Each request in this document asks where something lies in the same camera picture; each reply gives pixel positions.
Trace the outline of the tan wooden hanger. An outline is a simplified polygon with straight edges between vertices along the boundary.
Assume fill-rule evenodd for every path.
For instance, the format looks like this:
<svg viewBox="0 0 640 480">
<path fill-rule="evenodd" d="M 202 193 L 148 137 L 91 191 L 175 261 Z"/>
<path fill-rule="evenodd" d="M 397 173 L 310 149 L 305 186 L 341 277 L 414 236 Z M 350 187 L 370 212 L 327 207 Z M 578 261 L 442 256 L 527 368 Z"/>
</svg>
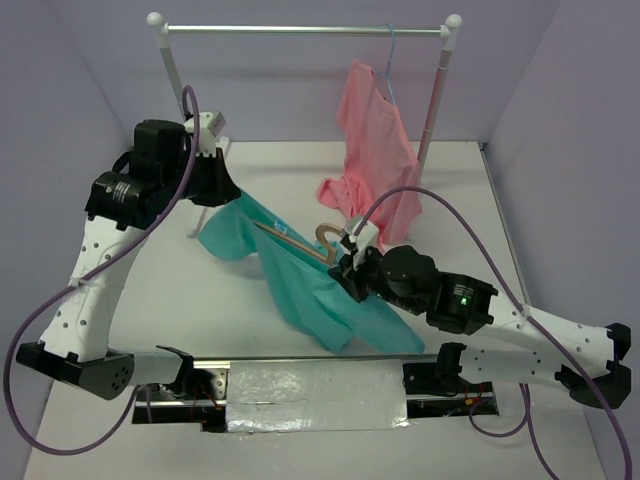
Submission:
<svg viewBox="0 0 640 480">
<path fill-rule="evenodd" d="M 295 235 L 289 234 L 289 230 L 284 224 L 276 222 L 271 226 L 254 221 L 254 225 L 264 232 L 279 238 L 281 241 L 315 258 L 326 266 L 333 266 L 336 263 L 338 258 L 338 248 L 333 246 L 326 236 L 328 234 L 340 236 L 342 234 L 341 227 L 330 223 L 323 223 L 317 226 L 315 229 L 315 238 L 320 247 L 320 249 L 318 249 L 306 240 L 300 240 Z"/>
</svg>

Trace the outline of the teal t shirt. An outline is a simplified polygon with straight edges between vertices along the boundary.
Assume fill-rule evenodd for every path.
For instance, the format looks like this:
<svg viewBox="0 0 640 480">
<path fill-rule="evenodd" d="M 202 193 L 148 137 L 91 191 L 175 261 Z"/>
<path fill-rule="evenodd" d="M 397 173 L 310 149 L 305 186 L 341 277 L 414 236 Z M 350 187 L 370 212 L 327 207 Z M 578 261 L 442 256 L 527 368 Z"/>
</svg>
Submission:
<svg viewBox="0 0 640 480">
<path fill-rule="evenodd" d="M 255 254 L 276 309 L 287 323 L 333 353 L 342 352 L 354 339 L 383 354 L 424 351 L 424 341 L 386 302 L 370 296 L 357 303 L 329 277 L 328 266 L 259 229 L 254 221 L 284 224 L 289 234 L 309 242 L 247 192 L 213 214 L 198 240 L 225 262 Z"/>
</svg>

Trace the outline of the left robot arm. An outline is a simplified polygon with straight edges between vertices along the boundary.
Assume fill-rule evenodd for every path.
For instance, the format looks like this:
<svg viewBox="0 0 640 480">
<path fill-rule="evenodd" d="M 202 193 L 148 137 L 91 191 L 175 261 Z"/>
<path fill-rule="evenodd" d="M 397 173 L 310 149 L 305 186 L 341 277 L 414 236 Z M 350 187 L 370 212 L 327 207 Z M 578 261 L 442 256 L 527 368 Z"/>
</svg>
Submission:
<svg viewBox="0 0 640 480">
<path fill-rule="evenodd" d="M 225 124 L 205 112 L 180 124 L 144 120 L 133 146 L 93 182 L 81 250 L 58 309 L 36 342 L 21 344 L 18 364 L 112 400 L 130 385 L 156 384 L 173 398 L 192 393 L 204 372 L 175 347 L 110 348 L 115 309 L 136 256 L 166 209 L 180 200 L 218 207 L 240 197 L 217 144 Z"/>
</svg>

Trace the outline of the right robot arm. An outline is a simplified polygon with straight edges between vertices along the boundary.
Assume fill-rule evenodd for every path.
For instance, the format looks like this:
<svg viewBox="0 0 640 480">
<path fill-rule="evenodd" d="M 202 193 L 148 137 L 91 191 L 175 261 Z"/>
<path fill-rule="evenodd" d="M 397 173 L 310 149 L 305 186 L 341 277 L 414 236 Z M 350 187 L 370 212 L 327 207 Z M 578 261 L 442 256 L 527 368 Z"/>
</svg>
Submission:
<svg viewBox="0 0 640 480">
<path fill-rule="evenodd" d="M 431 375 L 444 390 L 487 382 L 566 390 L 579 404 L 619 408 L 632 390 L 622 360 L 631 331 L 620 323 L 592 327 L 528 306 L 468 275 L 443 272 L 411 246 L 382 254 L 370 247 L 344 256 L 328 272 L 356 301 L 390 303 L 457 337 L 441 345 Z"/>
</svg>

